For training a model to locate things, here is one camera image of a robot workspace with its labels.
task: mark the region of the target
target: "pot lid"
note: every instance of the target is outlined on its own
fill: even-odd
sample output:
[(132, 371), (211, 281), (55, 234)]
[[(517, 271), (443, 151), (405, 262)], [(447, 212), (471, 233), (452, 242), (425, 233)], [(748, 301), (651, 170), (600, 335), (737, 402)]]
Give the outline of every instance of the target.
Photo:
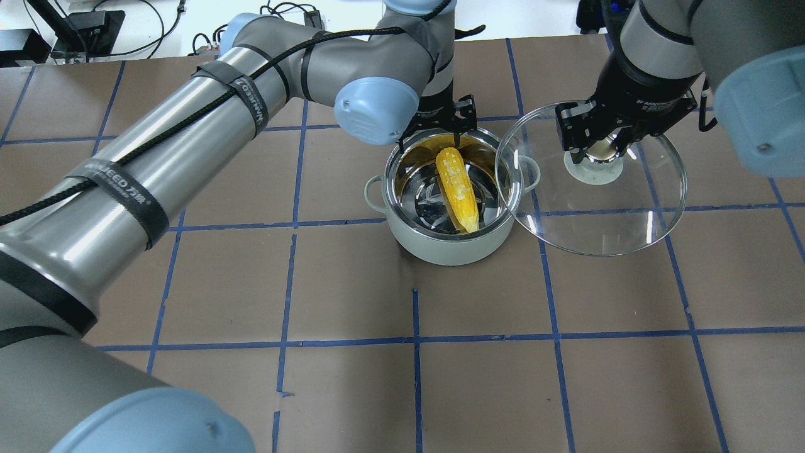
[[(687, 197), (674, 145), (664, 135), (647, 136), (611, 161), (585, 157), (574, 164), (559, 139), (556, 105), (525, 115), (500, 142), (495, 182), (506, 209), (531, 234), (581, 255), (624, 255), (664, 238)], [(611, 157), (611, 139), (590, 154)], [(511, 196), (517, 186), (519, 199)]]

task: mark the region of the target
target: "yellow corn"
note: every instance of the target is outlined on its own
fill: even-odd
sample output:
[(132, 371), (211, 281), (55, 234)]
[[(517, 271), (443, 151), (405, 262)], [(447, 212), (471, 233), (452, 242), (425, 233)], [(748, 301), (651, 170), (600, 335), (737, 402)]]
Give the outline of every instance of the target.
[(436, 155), (436, 169), (442, 182), (444, 201), (449, 203), (460, 223), (456, 227), (468, 233), (478, 231), (478, 205), (461, 154), (455, 148), (443, 149)]

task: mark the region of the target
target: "blue tape line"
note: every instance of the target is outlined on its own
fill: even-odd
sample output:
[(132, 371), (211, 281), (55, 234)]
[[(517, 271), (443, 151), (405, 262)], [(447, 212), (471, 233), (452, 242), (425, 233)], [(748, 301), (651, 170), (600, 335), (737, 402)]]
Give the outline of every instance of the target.
[[(179, 216), (179, 226), (184, 224), (184, 213)], [(176, 257), (179, 255), (179, 242), (182, 239), (182, 231), (176, 232), (176, 238), (173, 243), (173, 251), (171, 252), (171, 263), (167, 266), (167, 276), (165, 277), (165, 287), (162, 291), (162, 301), (159, 303), (159, 316), (156, 319), (156, 326), (154, 327), (154, 338), (151, 340), (151, 349), (148, 354), (148, 366), (146, 372), (151, 374), (154, 371), (154, 360), (156, 359), (157, 346), (159, 345), (159, 335), (162, 333), (162, 325), (165, 319), (165, 301), (167, 295), (171, 292), (171, 282), (173, 280), (173, 270), (176, 266)]]
[(279, 341), (255, 341), (246, 343), (189, 343), (159, 344), (157, 351), (213, 351), (217, 349), (273, 349), (282, 347)]
[(274, 412), (274, 425), (271, 427), (271, 453), (277, 453), (279, 445), (279, 411)]
[(99, 346), (98, 349), (105, 352), (119, 352), (119, 351), (150, 351), (150, 344), (130, 344), (130, 345), (111, 345)]
[[(805, 326), (769, 326), (769, 327), (722, 327), (716, 329), (695, 330), (637, 330), (622, 332), (572, 332), (560, 334), (565, 339), (638, 339), (653, 337), (683, 337), (687, 335), (763, 335), (763, 334), (802, 334)], [(272, 349), (285, 347), (348, 347), (384, 344), (412, 343), (488, 343), (497, 341), (552, 341), (553, 334), (524, 335), (456, 335), (430, 337), (388, 337), (380, 339), (346, 339), (346, 340), (298, 340), (298, 341), (263, 341), (245, 343), (187, 343), (160, 344), (158, 351), (194, 351), (212, 349)], [(149, 351), (149, 344), (105, 345), (99, 346), (102, 351)]]
[(699, 343), (698, 335), (691, 335), (693, 339), (693, 348), (696, 350), (696, 360), (699, 362), (699, 370), (702, 374), (702, 381), (704, 382), (704, 392), (707, 394), (707, 401), (710, 405), (710, 412), (712, 413), (713, 423), (716, 425), (716, 433), (718, 434), (718, 443), (721, 445), (722, 453), (729, 453), (729, 445), (727, 444), (727, 437), (724, 434), (724, 427), (721, 425), (721, 416), (718, 413), (718, 406), (716, 405), (716, 397), (712, 393), (712, 385), (710, 384), (710, 375), (707, 371), (707, 364), (704, 362), (704, 354), (702, 354), (702, 347)]
[(337, 124), (312, 124), (308, 125), (308, 129), (340, 129), (341, 126)]
[(272, 126), (263, 128), (262, 132), (301, 131), (301, 130), (302, 130), (301, 126)]
[(299, 227), (327, 227), (332, 225), (366, 225), (370, 223), (383, 223), (386, 218), (355, 218), (348, 220), (317, 220), (311, 222), (298, 222)]
[[(659, 204), (659, 198), (657, 196), (657, 190), (654, 187), (654, 178), (651, 176), (651, 171), (648, 167), (648, 162), (646, 162), (646, 153), (643, 151), (643, 147), (640, 143), (637, 143), (638, 153), (640, 155), (640, 160), (643, 165), (643, 170), (646, 173), (646, 181), (648, 181), (649, 189), (651, 191), (651, 197), (654, 200), (654, 208), (661, 212), (661, 206)], [(660, 224), (663, 226), (663, 229), (666, 228), (665, 218), (662, 215), (659, 215)], [(682, 273), (679, 271), (679, 262), (676, 259), (676, 253), (674, 252), (674, 244), (671, 242), (671, 237), (669, 235), (665, 236), (665, 244), (668, 249), (668, 256), (671, 259), (671, 267), (674, 269), (674, 277), (676, 279), (677, 289), (679, 290), (679, 298), (682, 301), (682, 307), (684, 309), (685, 318), (687, 319), (687, 327), (690, 331), (691, 339), (693, 341), (693, 349), (696, 352), (696, 361), (699, 363), (699, 371), (702, 376), (702, 381), (704, 382), (704, 392), (707, 395), (708, 404), (710, 405), (710, 413), (712, 415), (713, 424), (716, 427), (716, 433), (718, 434), (718, 441), (721, 445), (722, 453), (729, 453), (729, 447), (727, 445), (727, 438), (724, 434), (724, 427), (721, 425), (721, 417), (718, 413), (718, 406), (716, 405), (716, 398), (712, 393), (712, 386), (710, 385), (710, 377), (707, 371), (707, 364), (704, 362), (704, 355), (702, 354), (701, 345), (699, 344), (699, 337), (696, 334), (696, 324), (693, 322), (693, 316), (690, 314), (690, 306), (687, 300), (687, 292), (685, 291), (685, 285), (682, 282)]]
[(299, 159), (296, 161), (296, 186), (294, 188), (294, 228), (299, 226), (299, 195), (302, 192), (302, 166), (304, 165), (304, 140), (308, 129), (308, 106), (307, 100), (302, 105), (302, 127), (299, 133)]
[(559, 321), (556, 318), (556, 305), (554, 302), (553, 285), (551, 284), (551, 270), (548, 267), (545, 243), (539, 241), (539, 257), (543, 262), (543, 275), (545, 276), (545, 292), (548, 299), (548, 313), (551, 315), (551, 331), (553, 332), (554, 355), (556, 357), (556, 372), (559, 377), (559, 394), (562, 397), (562, 412), (564, 413), (564, 428), (568, 433), (568, 449), (576, 452), (576, 440), (573, 437), (573, 422), (570, 417), (570, 401), (568, 398), (568, 385), (564, 377), (564, 361), (562, 360), (562, 335), (559, 332)]
[(8, 132), (11, 130), (11, 125), (17, 118), (19, 107), (23, 104), (23, 98), (25, 98), (25, 93), (28, 91), (28, 86), (31, 84), (31, 79), (34, 78), (35, 70), (36, 67), (32, 66), (31, 71), (28, 73), (28, 78), (25, 79), (25, 83), (23, 84), (23, 89), (19, 92), (19, 98), (17, 98), (17, 103), (14, 105), (14, 109), (11, 111), (11, 116), (8, 118), (8, 124), (6, 124), (6, 129), (2, 132), (2, 136), (0, 136), (0, 146), (6, 144), (6, 138), (8, 137)]
[(423, 453), (422, 430), (422, 365), (419, 360), (419, 290), (411, 290), (414, 311), (414, 415), (416, 425), (416, 453)]
[(293, 227), (291, 222), (277, 222), (277, 223), (233, 223), (229, 225), (191, 225), (182, 226), (181, 228), (174, 226), (174, 231), (212, 231), (212, 230), (256, 230), (260, 228), (288, 228)]
[(109, 104), (106, 105), (106, 113), (103, 115), (103, 121), (101, 121), (101, 128), (98, 129), (98, 137), (95, 140), (95, 146), (93, 147), (93, 156), (98, 152), (98, 147), (101, 145), (101, 137), (103, 136), (103, 131), (106, 129), (106, 122), (109, 121), (109, 114), (112, 113), (112, 105), (114, 105), (114, 99), (118, 95), (118, 88), (120, 88), (120, 81), (123, 79), (123, 71), (126, 70), (126, 62), (120, 62), (120, 70), (118, 71), (118, 79), (114, 82), (114, 87), (112, 88), (112, 96), (109, 97)]
[(523, 116), (522, 109), (522, 95), (520, 92), (520, 79), (517, 76), (517, 66), (514, 64), (514, 50), (511, 48), (511, 39), (506, 38), (506, 51), (509, 53), (509, 66), (511, 67), (511, 76), (514, 80), (514, 94), (517, 96), (517, 112)]
[(805, 326), (778, 327), (727, 327), (721, 329), (696, 329), (697, 335), (751, 335), (751, 334), (796, 334), (805, 333)]
[(570, 215), (607, 215), (607, 214), (645, 214), (651, 212), (651, 208), (635, 208), (635, 209), (613, 209), (613, 210), (555, 210), (555, 211), (539, 211), (539, 215), (543, 217), (563, 217)]
[[(779, 205), (763, 203), (759, 205), (724, 205), (724, 206), (688, 206), (685, 212), (715, 211), (715, 210), (768, 210), (777, 209)], [(672, 208), (666, 208), (666, 212), (674, 212)]]
[(283, 391), (285, 382), (285, 354), (288, 341), (288, 324), (291, 320), (291, 294), (294, 285), (294, 262), (296, 255), (296, 233), (291, 236), (291, 252), (288, 257), (288, 278), (285, 285), (285, 310), (283, 311), (282, 346), (279, 349), (279, 366), (277, 367), (277, 392)]
[[(296, 227), (329, 227), (333, 225), (365, 225), (371, 223), (383, 223), (384, 218), (354, 218), (346, 220), (313, 220), (309, 222), (297, 222)], [(262, 228), (292, 228), (293, 222), (277, 223), (233, 223), (229, 225), (191, 225), (191, 226), (172, 226), (168, 231), (212, 231), (212, 230), (257, 230)]]
[[(511, 75), (514, 80), (514, 92), (517, 95), (517, 108), (518, 113), (523, 115), (522, 108), (522, 91), (520, 90), (520, 81), (517, 74), (517, 65), (514, 63), (514, 51), (511, 47), (511, 39), (506, 38), (506, 50), (509, 53), (509, 65), (511, 66)], [(539, 200), (535, 192), (531, 192), (531, 200), (534, 203), (534, 212), (537, 216), (538, 228), (542, 229), (542, 215), (539, 210)], [(551, 336), (554, 342), (554, 353), (556, 357), (556, 371), (559, 380), (559, 394), (562, 397), (562, 411), (564, 414), (564, 428), (568, 436), (568, 450), (570, 453), (576, 453), (576, 440), (573, 436), (573, 423), (570, 416), (570, 402), (568, 399), (568, 387), (564, 378), (564, 362), (562, 360), (562, 347), (561, 335), (559, 333), (559, 323), (556, 319), (556, 308), (554, 304), (553, 287), (551, 285), (551, 271), (548, 267), (547, 252), (545, 251), (545, 243), (539, 241), (539, 257), (542, 261), (543, 276), (545, 278), (545, 291), (548, 300), (548, 311), (551, 315)]]
[(769, 178), (769, 184), (771, 184), (771, 189), (774, 191), (774, 196), (777, 198), (779, 207), (782, 210), (782, 215), (786, 218), (788, 229), (791, 230), (791, 235), (794, 236), (794, 243), (797, 245), (797, 250), (799, 250), (799, 257), (802, 258), (803, 263), (805, 263), (805, 248), (803, 248), (803, 242), (799, 238), (797, 227), (794, 225), (794, 219), (791, 218), (791, 213), (788, 212), (786, 203), (782, 200), (780, 189), (778, 189), (777, 183), (774, 182), (773, 178)]
[(288, 342), (288, 347), (343, 347), (343, 346), (371, 346), (378, 344), (408, 344), (413, 343), (412, 337), (389, 337), (384, 339), (346, 339), (346, 340), (303, 340)]
[(690, 330), (643, 330), (637, 332), (579, 332), (562, 334), (562, 339), (639, 339), (654, 337), (682, 337)]
[(21, 144), (37, 144), (37, 143), (65, 143), (65, 142), (92, 142), (94, 140), (114, 140), (117, 135), (102, 135), (100, 137), (64, 137), (60, 139), (25, 139), (25, 140), (7, 140), (3, 142), (6, 145), (21, 145)]

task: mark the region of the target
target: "stainless steel pot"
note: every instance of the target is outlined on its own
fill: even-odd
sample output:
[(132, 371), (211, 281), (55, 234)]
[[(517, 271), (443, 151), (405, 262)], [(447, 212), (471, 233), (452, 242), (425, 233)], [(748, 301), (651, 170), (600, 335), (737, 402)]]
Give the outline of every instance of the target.
[[(467, 165), (478, 203), (479, 229), (462, 233), (450, 219), (438, 184), (436, 154), (445, 147), (455, 146), (453, 134), (441, 129), (421, 131), (396, 147), (386, 163), (386, 171), (366, 182), (364, 197), (372, 209), (384, 214), (389, 228), (400, 244), (414, 256), (433, 264), (456, 266), (478, 261), (506, 240), (514, 218), (506, 209), (500, 193), (519, 199), (521, 193), (534, 188), (537, 181), (523, 189), (521, 177), (502, 178), (504, 190), (495, 184), (495, 152), (499, 140), (483, 129), (467, 132), (460, 137), (458, 148)], [(521, 163), (539, 174), (533, 161)], [(517, 171), (519, 168), (507, 169)], [(382, 182), (384, 206), (369, 199), (369, 188)]]

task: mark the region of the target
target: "cable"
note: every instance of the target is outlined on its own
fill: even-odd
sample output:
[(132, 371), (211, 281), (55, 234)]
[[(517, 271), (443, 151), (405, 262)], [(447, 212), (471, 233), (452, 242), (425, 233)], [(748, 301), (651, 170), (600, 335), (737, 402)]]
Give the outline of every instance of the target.
[[(109, 2), (109, 1), (111, 1), (111, 0), (101, 0), (100, 2), (96, 3), (96, 4), (95, 4), (95, 6), (93, 6), (92, 11), (97, 10), (97, 8), (98, 8), (100, 5), (103, 5), (104, 3), (107, 3), (107, 2)], [(168, 36), (168, 35), (170, 35), (170, 34), (171, 34), (171, 32), (172, 32), (172, 31), (173, 31), (173, 30), (176, 28), (176, 25), (178, 25), (178, 24), (179, 24), (179, 17), (180, 17), (180, 14), (181, 14), (180, 9), (183, 9), (183, 8), (184, 8), (184, 2), (180, 2), (180, 6), (176, 8), (176, 19), (173, 21), (173, 25), (171, 25), (171, 28), (170, 28), (170, 29), (168, 30), (168, 32), (166, 33), (166, 32), (165, 32), (165, 22), (164, 22), (164, 20), (162, 19), (162, 15), (159, 13), (159, 11), (158, 11), (156, 8), (154, 8), (154, 5), (152, 5), (152, 4), (151, 4), (150, 2), (148, 2), (147, 0), (139, 0), (139, 1), (140, 1), (141, 3), (145, 3), (146, 5), (148, 5), (148, 6), (149, 6), (149, 7), (150, 7), (152, 10), (154, 10), (154, 12), (156, 13), (156, 17), (157, 17), (157, 19), (159, 19), (159, 27), (160, 27), (160, 35), (159, 35), (159, 38), (154, 39), (154, 40), (153, 40), (153, 41), (151, 41), (150, 43), (148, 43), (148, 44), (146, 44), (146, 45), (144, 45), (144, 46), (142, 46), (142, 47), (136, 48), (135, 50), (128, 51), (128, 52), (123, 52), (123, 53), (110, 53), (110, 54), (109, 54), (109, 56), (124, 56), (124, 55), (129, 55), (129, 54), (131, 54), (131, 53), (139, 52), (139, 51), (141, 51), (141, 50), (143, 50), (143, 49), (146, 49), (146, 48), (148, 48), (148, 47), (150, 47), (150, 46), (152, 46), (152, 45), (156, 44), (156, 47), (155, 47), (153, 50), (151, 50), (151, 53), (150, 53), (150, 54), (149, 54), (149, 55), (146, 57), (146, 60), (147, 60), (147, 59), (151, 58), (152, 56), (154, 56), (154, 54), (156, 53), (156, 51), (157, 51), (157, 50), (159, 50), (159, 46), (161, 46), (161, 45), (162, 45), (162, 42), (163, 42), (163, 40), (165, 39), (165, 37), (166, 37), (166, 36)]]
[[(39, 25), (34, 20), (34, 16), (31, 15), (31, 10), (28, 9), (28, 1), (27, 0), (22, 0), (22, 2), (23, 2), (23, 6), (25, 6), (25, 12), (28, 13), (28, 17), (31, 18), (31, 22), (34, 24), (34, 28), (36, 28), (36, 32), (39, 33), (39, 37), (41, 38), (42, 37), (42, 31), (39, 29)], [(56, 58), (53, 56), (52, 53), (48, 53), (47, 56), (50, 56), (53, 59), (53, 64), (59, 64), (59, 62), (56, 61)]]
[(275, 15), (275, 16), (279, 17), (280, 19), (283, 18), (282, 15), (280, 13), (278, 13), (275, 8), (271, 7), (271, 0), (268, 0), (268, 2), (265, 5), (260, 6), (260, 14), (262, 14), (263, 8), (268, 10), (268, 15)]
[[(285, 6), (285, 5), (288, 5), (289, 7), (287, 9), (285, 9), (285, 10), (282, 10), (282, 11), (278, 10), (281, 6)], [(277, 6), (274, 7), (274, 11), (276, 11), (277, 13), (280, 13), (280, 14), (284, 14), (284, 13), (287, 13), (288, 11), (291, 11), (291, 10), (294, 10), (296, 8), (299, 8), (299, 9), (301, 9), (302, 11), (304, 11), (306, 13), (311, 12), (311, 11), (308, 11), (308, 10), (306, 10), (304, 8), (306, 6), (310, 6), (314, 11), (318, 10), (315, 6), (311, 5), (310, 3), (299, 4), (299, 3), (293, 3), (293, 2), (280, 2)]]
[(199, 51), (196, 50), (196, 39), (199, 39), (199, 37), (203, 37), (204, 40), (207, 41), (207, 45), (210, 48), (213, 47), (213, 43), (210, 42), (209, 37), (207, 37), (207, 35), (205, 35), (204, 33), (196, 33), (196, 35), (193, 36), (193, 55), (198, 55), (199, 54)]
[(225, 31), (224, 29), (228, 25), (229, 25), (228, 23), (225, 23), (224, 25), (221, 25), (220, 27), (216, 28), (215, 31), (213, 31), (213, 41), (215, 41), (216, 43), (221, 42), (221, 33)]
[(72, 23), (70, 16), (67, 15), (67, 13), (64, 11), (64, 8), (62, 8), (61, 5), (59, 4), (59, 0), (53, 0), (53, 2), (56, 4), (56, 7), (59, 8), (61, 14), (64, 15), (64, 20), (67, 21), (67, 24), (70, 26), (70, 28), (72, 28), (72, 30), (76, 32), (76, 35), (78, 35), (78, 40), (81, 41), (81, 46), (84, 48), (84, 62), (89, 63), (89, 49), (87, 48), (86, 41), (84, 41), (84, 36), (82, 36), (81, 33), (78, 30), (76, 30), (76, 24)]
[(707, 116), (707, 98), (708, 91), (710, 90), (710, 82), (705, 78), (702, 85), (702, 95), (699, 102), (699, 131), (709, 132), (718, 124), (718, 118), (713, 118), (710, 123), (705, 124), (704, 120)]
[[(430, 14), (423, 16), (424, 20), (431, 20), (436, 17), (449, 3), (451, 0), (443, 0)], [(295, 46), (287, 49), (285, 52), (278, 54), (276, 57), (272, 58), (270, 61), (265, 63), (259, 69), (254, 71), (250, 74), (250, 77), (256, 79), (263, 75), (269, 69), (272, 69), (281, 61), (285, 60), (289, 56), (293, 55), (300, 50), (311, 48), (316, 44), (321, 44), (326, 41), (332, 41), (334, 39), (339, 38), (346, 38), (350, 36), (375, 36), (375, 35), (401, 35), (405, 33), (400, 27), (386, 27), (386, 28), (377, 28), (371, 30), (351, 30), (351, 31), (337, 31), (335, 33), (329, 33), (327, 35), (320, 35), (316, 38), (308, 39), (307, 41), (303, 41)], [(180, 131), (182, 131), (185, 127), (190, 126), (191, 124), (198, 121), (200, 118), (204, 117), (208, 113), (215, 110), (218, 106), (229, 100), (232, 96), (235, 95), (234, 88), (227, 87), (226, 93), (222, 94), (218, 98), (214, 99), (212, 102), (207, 104), (206, 106), (201, 107), (195, 113), (191, 114), (187, 118), (179, 121), (177, 124), (169, 127), (164, 132), (161, 132), (154, 136), (153, 138), (149, 139), (145, 143), (137, 146), (135, 149), (131, 150), (128, 154), (123, 156), (120, 160), (117, 161), (117, 164), (121, 166), (125, 166), (126, 164), (130, 163), (132, 160), (140, 157), (145, 152), (151, 150), (153, 147), (159, 145), (160, 143), (164, 142), (165, 140), (171, 138), (173, 135), (176, 135)], [(24, 218), (28, 215), (31, 215), (35, 212), (41, 211), (45, 208), (55, 205), (56, 203), (62, 202), (76, 193), (79, 193), (83, 190), (90, 189), (94, 187), (96, 184), (94, 181), (87, 180), (81, 183), (74, 185), (68, 189), (62, 190), (55, 195), (52, 195), (48, 198), (45, 198), (39, 202), (34, 203), (28, 207), (22, 208), (21, 210), (17, 210), (10, 214), (6, 214), (0, 217), (0, 227), (6, 225), (7, 223), (13, 222), (15, 220), (19, 220)]]

